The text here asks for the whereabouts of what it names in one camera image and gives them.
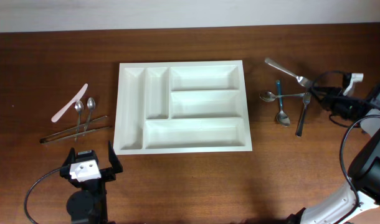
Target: white wall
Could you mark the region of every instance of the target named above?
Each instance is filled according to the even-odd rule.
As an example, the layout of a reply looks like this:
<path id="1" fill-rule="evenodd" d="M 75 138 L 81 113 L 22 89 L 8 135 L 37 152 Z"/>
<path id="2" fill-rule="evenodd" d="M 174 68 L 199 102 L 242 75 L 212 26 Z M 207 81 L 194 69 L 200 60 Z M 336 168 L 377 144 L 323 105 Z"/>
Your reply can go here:
<path id="1" fill-rule="evenodd" d="M 380 0 L 0 0 L 0 32 L 380 22 Z"/>

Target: wooden table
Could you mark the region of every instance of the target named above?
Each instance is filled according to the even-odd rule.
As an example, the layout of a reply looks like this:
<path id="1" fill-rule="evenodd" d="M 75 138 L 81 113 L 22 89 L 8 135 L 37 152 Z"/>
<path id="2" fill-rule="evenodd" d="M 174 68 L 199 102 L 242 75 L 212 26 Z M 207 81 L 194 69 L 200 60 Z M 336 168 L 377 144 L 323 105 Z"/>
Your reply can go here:
<path id="1" fill-rule="evenodd" d="M 77 143 L 42 146 L 39 138 L 75 125 L 74 109 L 58 123 L 50 118 L 84 83 L 84 99 L 97 104 L 94 117 L 108 115 L 104 124 L 114 124 L 120 62 L 243 60 L 253 151 L 119 156 L 124 173 L 107 184 L 110 220 L 223 224 L 285 218 L 320 203 L 344 183 L 338 151 L 345 129 L 312 101 L 304 134 L 295 137 L 299 99 L 284 101 L 292 125 L 277 124 L 277 102 L 261 101 L 259 92 L 275 92 L 278 78 L 284 93 L 303 88 L 264 64 L 265 57 L 309 78 L 362 72 L 356 96 L 365 97 L 380 82 L 380 24 L 0 34 L 0 223 L 28 223 L 25 193 L 60 167 L 71 147 L 96 150 L 100 167 L 109 166 L 113 129 Z M 360 131 L 351 135 L 347 164 L 368 139 Z M 69 223 L 65 203 L 76 190 L 53 175 L 33 191 L 29 212 L 39 223 Z M 380 208 L 353 221 L 379 224 Z"/>

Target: pink knife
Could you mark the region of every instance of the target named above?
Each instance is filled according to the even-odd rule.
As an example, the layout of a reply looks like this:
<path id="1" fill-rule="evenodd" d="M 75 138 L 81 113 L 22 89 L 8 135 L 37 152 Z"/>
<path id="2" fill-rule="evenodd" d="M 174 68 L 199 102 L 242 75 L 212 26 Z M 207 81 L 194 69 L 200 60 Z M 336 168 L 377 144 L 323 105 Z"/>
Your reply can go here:
<path id="1" fill-rule="evenodd" d="M 79 90 L 79 92 L 72 98 L 72 100 L 70 100 L 63 108 L 61 108 L 61 110 L 59 110 L 59 112 L 57 112 L 53 118 L 52 118 L 52 122 L 57 122 L 61 116 L 63 116 L 63 114 L 67 111 L 67 109 L 73 104 L 75 103 L 76 101 L 80 100 L 82 97 L 83 97 L 83 94 L 85 94 L 86 92 L 86 89 L 88 88 L 88 84 L 84 84 L 83 87 Z"/>

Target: white utensil tray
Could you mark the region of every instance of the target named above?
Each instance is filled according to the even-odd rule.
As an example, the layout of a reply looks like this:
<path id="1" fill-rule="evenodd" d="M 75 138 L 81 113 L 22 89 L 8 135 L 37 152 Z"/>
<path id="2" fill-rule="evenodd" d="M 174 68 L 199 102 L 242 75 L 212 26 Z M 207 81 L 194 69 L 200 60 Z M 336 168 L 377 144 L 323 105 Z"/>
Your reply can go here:
<path id="1" fill-rule="evenodd" d="M 252 151 L 242 61 L 121 63 L 114 150 Z"/>

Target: blue handle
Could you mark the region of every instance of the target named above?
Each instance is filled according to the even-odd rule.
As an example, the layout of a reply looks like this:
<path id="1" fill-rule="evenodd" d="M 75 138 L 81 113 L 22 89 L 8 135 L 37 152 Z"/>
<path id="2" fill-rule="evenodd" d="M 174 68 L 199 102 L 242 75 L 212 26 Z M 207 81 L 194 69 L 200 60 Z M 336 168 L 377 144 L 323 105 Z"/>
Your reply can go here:
<path id="1" fill-rule="evenodd" d="M 280 80 L 276 80 L 276 89 L 277 89 L 277 94 L 281 95 L 282 86 L 280 85 Z M 280 106 L 280 110 L 283 110 L 283 100 L 281 97 L 278 98 L 278 105 Z"/>

